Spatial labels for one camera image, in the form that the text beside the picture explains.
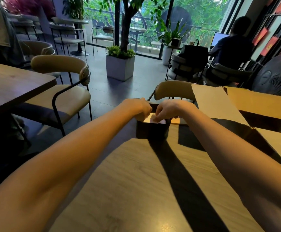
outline person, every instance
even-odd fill
[[[251,20],[246,16],[235,20],[230,36],[219,40],[216,46],[209,52],[210,56],[215,57],[212,65],[219,63],[222,66],[238,70],[243,62],[250,60],[253,44],[251,40],[244,36],[250,24]],[[206,71],[205,76],[219,85],[230,83],[213,75],[211,69]]]
[[[17,35],[7,18],[6,11],[0,5],[0,64],[19,67],[24,62]],[[23,120],[13,117],[8,112],[0,114],[0,153],[8,151],[10,156],[14,156],[23,149],[24,138],[16,124],[24,126]]]
[[[151,111],[144,98],[126,99],[20,166],[0,184],[0,231],[42,231],[112,138],[133,117],[143,121]],[[260,226],[281,231],[281,165],[187,101],[163,101],[154,120],[177,116]]]

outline person in dark shirt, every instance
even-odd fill
[[[246,16],[235,20],[230,36],[218,41],[216,46],[209,52],[210,56],[215,57],[212,65],[219,63],[222,66],[238,70],[243,62],[250,60],[253,44],[251,40],[243,36],[250,24],[251,20]],[[229,83],[213,75],[210,69],[206,71],[206,77],[220,85]]]

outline fan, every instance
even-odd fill
[[[266,63],[256,76],[252,90],[281,96],[281,55]]]

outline laptop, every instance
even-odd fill
[[[210,49],[212,49],[213,47],[216,46],[216,44],[218,43],[218,41],[220,41],[222,38],[225,38],[229,36],[228,34],[223,34],[220,32],[215,32],[215,35],[213,36],[212,42],[211,42],[211,46]]]

